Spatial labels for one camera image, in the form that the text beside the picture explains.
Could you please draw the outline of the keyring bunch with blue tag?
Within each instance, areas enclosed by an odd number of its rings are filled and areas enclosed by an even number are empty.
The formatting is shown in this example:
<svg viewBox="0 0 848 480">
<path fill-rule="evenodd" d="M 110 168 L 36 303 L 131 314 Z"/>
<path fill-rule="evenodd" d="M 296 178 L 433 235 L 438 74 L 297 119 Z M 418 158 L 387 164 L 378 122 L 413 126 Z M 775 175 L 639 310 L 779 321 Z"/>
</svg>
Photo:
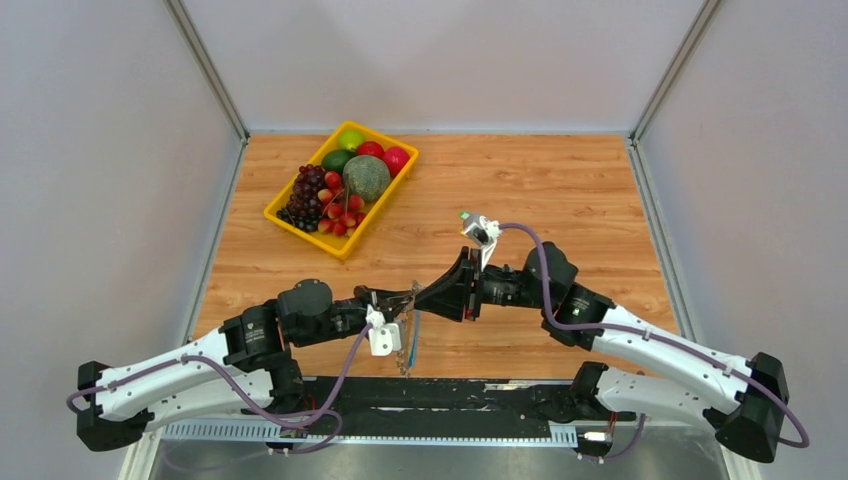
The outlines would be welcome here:
<svg viewBox="0 0 848 480">
<path fill-rule="evenodd" d="M 413 281 L 410 289 L 401 297 L 402 309 L 395 316 L 401 340 L 400 348 L 396 352 L 396 366 L 399 375 L 403 378 L 410 376 L 415 363 L 420 327 L 420 312 L 416 309 L 416 299 L 422 290 L 423 286 Z"/>
</svg>

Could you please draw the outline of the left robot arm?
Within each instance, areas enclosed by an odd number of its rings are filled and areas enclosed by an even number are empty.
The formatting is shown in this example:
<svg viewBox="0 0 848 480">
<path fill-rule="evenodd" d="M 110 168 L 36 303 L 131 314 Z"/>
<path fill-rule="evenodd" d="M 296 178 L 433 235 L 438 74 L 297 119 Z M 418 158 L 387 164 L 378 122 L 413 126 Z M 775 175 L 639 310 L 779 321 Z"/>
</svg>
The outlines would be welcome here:
<svg viewBox="0 0 848 480">
<path fill-rule="evenodd" d="M 374 356 L 404 346 L 398 316 L 415 303 L 405 291 L 358 287 L 336 300 L 317 279 L 244 310 L 218 329 L 179 348 L 122 367 L 90 361 L 77 373 L 66 403 L 76 435 L 91 451 L 123 448 L 175 421 L 245 409 L 284 430 L 305 430 L 332 414 L 350 369 L 347 359 L 323 401 L 309 392 L 293 349 L 353 337 Z"/>
</svg>

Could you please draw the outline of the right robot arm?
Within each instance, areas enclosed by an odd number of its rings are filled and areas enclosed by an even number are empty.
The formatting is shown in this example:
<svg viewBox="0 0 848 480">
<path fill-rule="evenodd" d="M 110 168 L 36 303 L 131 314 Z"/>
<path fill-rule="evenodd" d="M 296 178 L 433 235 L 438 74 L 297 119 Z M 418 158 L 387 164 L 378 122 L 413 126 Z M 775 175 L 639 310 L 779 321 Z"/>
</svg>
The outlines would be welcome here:
<svg viewBox="0 0 848 480">
<path fill-rule="evenodd" d="M 488 265 L 489 246 L 463 248 L 449 270 L 418 294 L 425 312 L 461 322 L 484 305 L 538 309 L 557 342 L 627 360 L 655 372 L 645 381 L 598 362 L 575 375 L 571 403 L 584 417 L 603 410 L 659 416 L 701 427 L 726 449 L 774 462 L 791 419 L 782 362 L 714 350 L 663 330 L 582 286 L 578 269 L 552 242 L 537 242 L 522 269 Z"/>
</svg>

